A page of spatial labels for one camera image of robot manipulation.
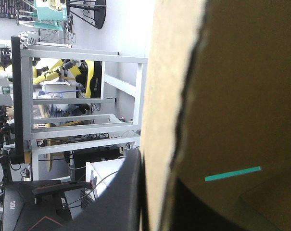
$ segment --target black cable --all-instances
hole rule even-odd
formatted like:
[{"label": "black cable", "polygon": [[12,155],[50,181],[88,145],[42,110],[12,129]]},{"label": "black cable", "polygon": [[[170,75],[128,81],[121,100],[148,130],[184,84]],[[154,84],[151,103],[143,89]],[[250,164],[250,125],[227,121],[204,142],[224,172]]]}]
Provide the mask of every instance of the black cable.
[{"label": "black cable", "polygon": [[11,169],[12,169],[13,171],[18,171],[18,170],[21,169],[21,164],[19,164],[19,169],[15,169],[15,168],[13,168],[11,163],[10,163],[10,166],[11,166]]},{"label": "black cable", "polygon": [[101,110],[101,104],[99,104],[99,109],[97,108],[97,105],[94,103],[94,106],[96,108],[97,111],[100,111]]},{"label": "black cable", "polygon": [[81,205],[77,205],[77,206],[73,206],[73,207],[69,207],[69,209],[71,208],[77,208],[77,207],[80,207]]},{"label": "black cable", "polygon": [[54,161],[54,160],[66,160],[65,158],[61,159],[52,159],[52,160],[38,160],[38,161]]},{"label": "black cable", "polygon": [[101,181],[98,182],[97,185],[94,186],[93,189],[91,189],[91,191],[90,191],[89,193],[87,193],[87,194],[84,195],[83,197],[79,198],[78,200],[75,200],[75,201],[69,203],[69,204],[67,205],[67,207],[69,207],[71,204],[73,204],[73,203],[75,203],[75,202],[77,202],[77,201],[82,200],[82,199],[85,198],[86,196],[90,195],[90,194],[91,194],[91,193],[92,193],[92,192],[97,188],[97,186],[98,186],[100,183],[102,183],[106,178],[108,178],[109,176],[111,176],[111,175],[113,175],[114,173],[117,173],[117,172],[118,172],[118,171],[115,171],[115,172],[113,172],[113,173],[110,173],[108,176],[104,177]]}]

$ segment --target aluminum frame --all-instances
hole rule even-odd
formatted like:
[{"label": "aluminum frame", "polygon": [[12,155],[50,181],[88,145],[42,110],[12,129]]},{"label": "aluminum frame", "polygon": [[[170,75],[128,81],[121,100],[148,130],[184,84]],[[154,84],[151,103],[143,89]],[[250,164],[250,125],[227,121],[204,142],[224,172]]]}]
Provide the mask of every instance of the aluminum frame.
[{"label": "aluminum frame", "polygon": [[[89,147],[99,147],[113,144],[121,144],[127,142],[134,142],[137,146],[140,143],[140,136],[133,135],[130,137],[110,138],[97,141],[85,141],[78,143],[62,144],[48,147],[37,147],[36,139],[54,138],[54,137],[67,137],[76,135],[87,135],[95,133],[106,132],[120,132],[120,131],[133,131],[141,129],[142,121],[142,109],[143,98],[146,81],[146,68],[147,58],[142,57],[130,57],[120,56],[117,52],[112,51],[97,51],[97,50],[85,50],[76,48],[65,47],[49,47],[43,45],[27,45],[27,47],[21,49],[21,73],[22,73],[22,111],[23,121],[29,121],[23,123],[24,141],[30,144],[25,148],[32,152],[32,179],[39,180],[39,167],[38,157],[41,154],[63,152],[69,150],[84,149]],[[32,84],[32,58],[65,58],[76,60],[95,60],[102,61],[102,86],[100,98],[77,98],[77,99],[33,99],[33,84]],[[113,76],[106,75],[105,62],[117,62],[117,63],[136,63],[136,85],[133,86]],[[114,114],[104,115],[84,115],[84,116],[72,116],[72,117],[60,117],[60,118],[45,118],[34,119],[33,118],[33,105],[38,104],[66,104],[66,103],[114,103],[112,98],[104,97],[104,83],[108,83],[115,88],[131,95],[134,100],[134,115],[133,121],[122,122]],[[55,127],[55,128],[36,128],[33,125],[36,123],[47,122],[65,122],[76,120],[89,120],[95,118],[107,118],[109,123],[106,124],[92,124],[92,125],[79,125],[79,126],[67,126],[67,127]]]}]

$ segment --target white box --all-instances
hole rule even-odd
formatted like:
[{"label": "white box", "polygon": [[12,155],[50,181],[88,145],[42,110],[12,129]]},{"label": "white box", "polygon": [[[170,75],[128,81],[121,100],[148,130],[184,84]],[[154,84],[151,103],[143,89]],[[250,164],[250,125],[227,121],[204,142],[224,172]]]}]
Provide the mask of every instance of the white box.
[{"label": "white box", "polygon": [[[86,182],[90,182],[90,180],[95,179],[96,184],[98,184],[103,178],[108,176],[109,174],[118,171],[124,162],[124,158],[117,160],[107,160],[101,162],[86,164]],[[112,182],[113,178],[117,175],[117,173],[112,174],[107,177],[103,182],[101,182],[97,188],[90,194],[93,200],[96,200],[103,191],[107,188],[107,186]]]}]

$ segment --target cable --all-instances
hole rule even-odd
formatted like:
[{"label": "cable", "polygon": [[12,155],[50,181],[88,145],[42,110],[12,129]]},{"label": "cable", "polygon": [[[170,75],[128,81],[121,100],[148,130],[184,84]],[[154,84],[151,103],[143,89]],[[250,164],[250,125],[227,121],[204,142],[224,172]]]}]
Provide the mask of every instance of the cable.
[{"label": "cable", "polygon": [[99,104],[99,109],[97,108],[97,105],[94,103],[94,106],[96,108],[97,111],[100,111],[101,110],[101,104]]},{"label": "cable", "polygon": [[80,207],[81,205],[77,205],[77,206],[73,206],[73,207],[69,207],[69,209],[71,208],[77,208],[77,207]]},{"label": "cable", "polygon": [[13,168],[11,163],[10,163],[10,166],[11,166],[11,169],[12,169],[13,171],[18,171],[18,170],[21,169],[21,164],[19,164],[19,169],[15,169],[15,168]]},{"label": "cable", "polygon": [[77,181],[81,181],[81,179],[85,176],[86,176],[86,174],[84,174],[82,177],[80,177],[79,180],[77,180]]},{"label": "cable", "polygon": [[118,172],[118,171],[115,171],[115,172],[113,172],[113,173],[110,173],[108,176],[104,177],[101,181],[98,182],[97,185],[94,186],[93,189],[91,189],[91,191],[90,191],[89,193],[87,193],[87,194],[84,195],[83,197],[79,198],[78,200],[75,200],[75,201],[73,201],[72,203],[69,203],[67,206],[70,206],[71,204],[73,204],[73,203],[75,203],[75,202],[77,202],[77,201],[80,201],[80,200],[82,200],[83,198],[85,198],[86,196],[90,195],[90,194],[91,194],[91,193],[92,193],[92,192],[97,188],[97,186],[98,186],[100,183],[102,183],[106,178],[108,178],[109,176],[111,176],[111,175],[113,175],[114,173],[117,173],[117,172]]},{"label": "cable", "polygon": [[84,167],[78,167],[78,168],[72,168],[72,167],[70,167],[70,166],[68,166],[71,170],[78,170],[78,169],[82,169],[82,168],[85,168],[86,166],[84,166]]},{"label": "cable", "polygon": [[38,161],[54,161],[54,160],[66,160],[65,158],[61,159],[52,159],[52,160],[38,160]]}]

